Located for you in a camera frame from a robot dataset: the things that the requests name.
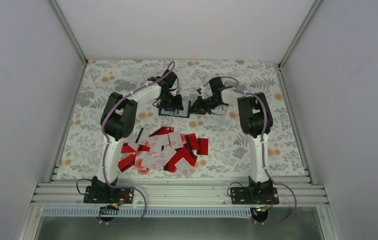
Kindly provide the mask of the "black card holder wallet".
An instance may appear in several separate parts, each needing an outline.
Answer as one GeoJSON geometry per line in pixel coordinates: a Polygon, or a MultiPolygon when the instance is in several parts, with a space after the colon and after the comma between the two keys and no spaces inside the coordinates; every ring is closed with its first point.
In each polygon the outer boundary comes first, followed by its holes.
{"type": "Polygon", "coordinates": [[[180,109],[165,109],[162,108],[158,111],[159,116],[177,117],[177,118],[189,118],[190,117],[190,100],[182,101],[183,110],[180,109]]]}

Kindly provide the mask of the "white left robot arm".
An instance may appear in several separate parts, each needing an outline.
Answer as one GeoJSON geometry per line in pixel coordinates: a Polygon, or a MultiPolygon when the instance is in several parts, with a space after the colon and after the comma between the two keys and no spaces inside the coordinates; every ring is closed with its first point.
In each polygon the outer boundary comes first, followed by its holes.
{"type": "Polygon", "coordinates": [[[138,104],[155,99],[154,107],[160,111],[182,113],[185,104],[177,93],[179,80],[177,75],[167,69],[162,76],[151,77],[143,85],[126,95],[113,92],[110,94],[100,119],[101,132],[104,136],[104,151],[100,169],[92,179],[97,188],[96,196],[108,203],[116,197],[118,179],[118,147],[133,131],[138,104]]]}

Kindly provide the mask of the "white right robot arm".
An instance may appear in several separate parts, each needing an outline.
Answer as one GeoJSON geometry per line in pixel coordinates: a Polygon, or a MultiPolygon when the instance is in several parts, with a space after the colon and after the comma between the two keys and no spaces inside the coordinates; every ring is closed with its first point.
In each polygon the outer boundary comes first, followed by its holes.
{"type": "Polygon", "coordinates": [[[189,109],[191,114],[211,115],[216,107],[237,106],[251,157],[247,195],[251,202],[261,203],[273,193],[274,184],[268,171],[268,140],[274,121],[265,94],[225,86],[221,77],[212,78],[196,91],[198,97],[189,109]]]}

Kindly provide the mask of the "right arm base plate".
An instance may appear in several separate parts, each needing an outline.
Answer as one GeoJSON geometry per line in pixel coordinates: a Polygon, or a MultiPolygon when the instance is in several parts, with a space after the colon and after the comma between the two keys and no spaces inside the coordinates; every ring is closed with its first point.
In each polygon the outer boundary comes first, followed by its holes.
{"type": "Polygon", "coordinates": [[[277,189],[251,193],[248,187],[231,187],[229,195],[233,205],[278,205],[280,203],[277,189]]]}

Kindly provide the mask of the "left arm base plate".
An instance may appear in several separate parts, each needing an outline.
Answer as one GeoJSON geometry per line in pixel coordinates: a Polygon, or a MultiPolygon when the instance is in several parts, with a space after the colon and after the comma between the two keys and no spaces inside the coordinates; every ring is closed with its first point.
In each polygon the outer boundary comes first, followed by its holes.
{"type": "Polygon", "coordinates": [[[99,188],[88,186],[84,193],[85,204],[131,204],[134,190],[132,188],[99,188]]]}

